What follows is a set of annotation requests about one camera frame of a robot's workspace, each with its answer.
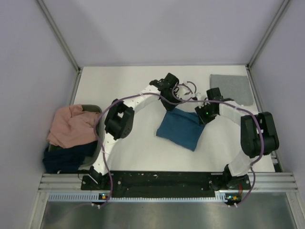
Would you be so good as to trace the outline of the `blue t shirt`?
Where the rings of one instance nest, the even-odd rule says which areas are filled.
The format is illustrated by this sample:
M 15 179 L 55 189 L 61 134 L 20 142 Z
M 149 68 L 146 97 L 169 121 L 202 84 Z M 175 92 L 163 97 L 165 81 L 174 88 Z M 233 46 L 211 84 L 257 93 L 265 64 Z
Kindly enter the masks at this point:
M 196 113 L 175 108 L 166 112 L 156 131 L 156 136 L 195 151 L 204 127 Z

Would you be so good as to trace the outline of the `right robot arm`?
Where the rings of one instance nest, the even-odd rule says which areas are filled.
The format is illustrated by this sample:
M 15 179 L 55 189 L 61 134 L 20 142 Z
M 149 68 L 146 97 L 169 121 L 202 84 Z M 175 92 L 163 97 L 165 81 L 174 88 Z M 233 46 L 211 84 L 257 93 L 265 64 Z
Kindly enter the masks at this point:
M 247 173 L 263 156 L 279 148 L 279 139 L 270 112 L 250 112 L 231 98 L 224 98 L 219 88 L 207 91 L 207 98 L 198 101 L 195 111 L 199 123 L 206 125 L 217 116 L 225 117 L 240 126 L 241 150 L 232 162 L 224 167 L 221 178 L 213 178 L 213 190 L 238 186 L 247 178 Z

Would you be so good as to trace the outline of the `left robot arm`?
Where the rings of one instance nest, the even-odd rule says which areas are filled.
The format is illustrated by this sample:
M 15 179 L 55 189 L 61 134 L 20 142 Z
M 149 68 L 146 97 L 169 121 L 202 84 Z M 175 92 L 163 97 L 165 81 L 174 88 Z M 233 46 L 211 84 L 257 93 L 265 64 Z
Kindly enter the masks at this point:
M 90 167 L 89 177 L 97 189 L 103 189 L 108 184 L 105 174 L 110 173 L 107 160 L 115 144 L 126 138 L 132 131 L 134 116 L 137 112 L 160 100 L 167 111 L 173 110 L 180 101 L 174 97 L 174 87 L 179 79 L 168 73 L 164 79 L 153 80 L 136 95 L 115 99 L 98 118 L 101 121 L 105 115 L 102 138 L 98 138 L 101 150 L 95 162 Z

